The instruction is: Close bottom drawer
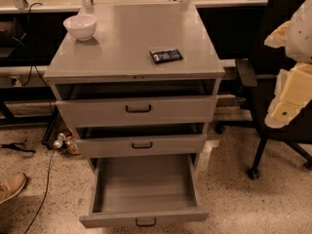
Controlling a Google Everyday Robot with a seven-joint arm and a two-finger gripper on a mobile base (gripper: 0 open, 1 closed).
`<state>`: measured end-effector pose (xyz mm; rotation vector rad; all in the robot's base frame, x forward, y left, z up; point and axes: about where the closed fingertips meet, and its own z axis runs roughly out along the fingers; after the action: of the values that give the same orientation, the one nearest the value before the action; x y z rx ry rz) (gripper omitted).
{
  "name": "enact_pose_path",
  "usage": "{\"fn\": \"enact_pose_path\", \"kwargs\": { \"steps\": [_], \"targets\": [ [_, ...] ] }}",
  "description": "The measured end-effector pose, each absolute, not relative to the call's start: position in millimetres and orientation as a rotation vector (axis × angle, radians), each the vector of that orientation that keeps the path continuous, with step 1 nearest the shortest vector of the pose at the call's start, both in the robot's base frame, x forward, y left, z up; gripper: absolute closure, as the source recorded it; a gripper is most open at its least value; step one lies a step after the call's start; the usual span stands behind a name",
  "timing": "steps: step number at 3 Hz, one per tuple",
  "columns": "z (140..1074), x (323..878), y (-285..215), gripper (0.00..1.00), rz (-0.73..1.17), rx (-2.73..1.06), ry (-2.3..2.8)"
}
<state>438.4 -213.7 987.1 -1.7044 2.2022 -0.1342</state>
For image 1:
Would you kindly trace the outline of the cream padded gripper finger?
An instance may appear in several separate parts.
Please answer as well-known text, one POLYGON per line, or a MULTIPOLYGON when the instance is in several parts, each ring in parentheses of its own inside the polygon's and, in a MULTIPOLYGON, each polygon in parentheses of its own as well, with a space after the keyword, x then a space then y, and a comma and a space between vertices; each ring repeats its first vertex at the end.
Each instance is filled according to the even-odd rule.
POLYGON ((287 43, 287 33, 290 22, 286 21, 278 26, 270 35, 264 40, 264 45, 270 48, 285 47, 287 43))
POLYGON ((290 71, 281 69, 265 124, 273 129, 287 126, 312 99, 312 65, 298 62, 290 71))

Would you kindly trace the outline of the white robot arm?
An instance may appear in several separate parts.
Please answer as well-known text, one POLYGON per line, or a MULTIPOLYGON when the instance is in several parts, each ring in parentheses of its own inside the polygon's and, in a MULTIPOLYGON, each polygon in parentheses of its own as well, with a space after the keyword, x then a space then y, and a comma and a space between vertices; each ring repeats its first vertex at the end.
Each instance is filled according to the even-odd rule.
POLYGON ((291 19, 277 27, 264 41, 268 47, 285 48, 295 61, 289 71, 281 69, 274 98, 265 116, 273 129, 287 126, 312 99, 312 0, 305 0, 291 19))

